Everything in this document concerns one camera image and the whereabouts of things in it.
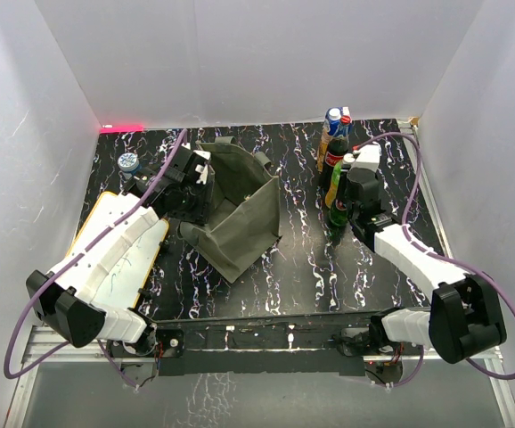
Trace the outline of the grey canvas bag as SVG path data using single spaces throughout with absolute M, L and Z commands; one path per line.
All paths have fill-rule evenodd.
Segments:
M 213 191 L 206 222 L 183 221 L 178 235 L 229 283 L 280 238 L 280 179 L 263 152 L 248 152 L 232 136 L 195 146 L 210 153 Z

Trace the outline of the blue top juice carton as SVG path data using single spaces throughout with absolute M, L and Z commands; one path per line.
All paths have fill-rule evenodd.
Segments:
M 350 116 L 348 106 L 331 107 L 325 114 L 321 139 L 316 154 L 316 167 L 319 173 L 323 170 L 323 162 L 328 144 L 338 134 L 342 116 Z

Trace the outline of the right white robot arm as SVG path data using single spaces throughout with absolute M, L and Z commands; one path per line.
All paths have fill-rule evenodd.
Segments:
M 395 265 L 426 294 L 428 311 L 392 308 L 371 317 L 366 340 L 382 354 L 401 342 L 432 348 L 455 364 L 507 339 L 495 288 L 477 274 L 436 259 L 380 200 L 380 180 L 369 169 L 351 169 L 343 193 L 356 239 Z

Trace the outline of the dark green glass bottle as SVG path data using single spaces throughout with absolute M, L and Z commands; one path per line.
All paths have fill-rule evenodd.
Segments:
M 333 227 L 341 228 L 348 224 L 350 215 L 350 202 L 345 198 L 337 197 L 329 210 L 329 222 Z

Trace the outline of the green tea bottle white cap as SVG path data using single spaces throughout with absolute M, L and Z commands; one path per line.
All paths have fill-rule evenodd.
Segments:
M 324 198 L 325 206 L 330 208 L 336 198 L 339 186 L 340 171 L 343 165 L 351 166 L 356 161 L 356 157 L 352 153 L 347 153 L 334 166 L 331 174 L 331 181 L 327 193 Z

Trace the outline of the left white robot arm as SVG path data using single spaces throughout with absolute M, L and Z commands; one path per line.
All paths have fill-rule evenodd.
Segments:
M 124 190 L 101 218 L 112 229 L 65 258 L 48 274 L 26 281 L 38 318 L 76 348 L 95 339 L 121 341 L 138 356 L 151 353 L 157 335 L 134 309 L 98 300 L 100 285 L 125 253 L 164 217 L 203 224 L 213 190 L 208 151 L 179 147 L 167 168 L 129 172 Z

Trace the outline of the cola bottle red cap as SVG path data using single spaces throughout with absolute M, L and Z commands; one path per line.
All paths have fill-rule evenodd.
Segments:
M 352 129 L 352 119 L 350 116 L 342 116 L 339 125 L 338 134 L 335 135 L 329 142 L 327 151 L 324 157 L 323 170 L 320 175 L 319 185 L 327 191 L 331 181 L 331 174 L 334 166 L 340 161 L 345 154 L 349 151 L 349 135 Z

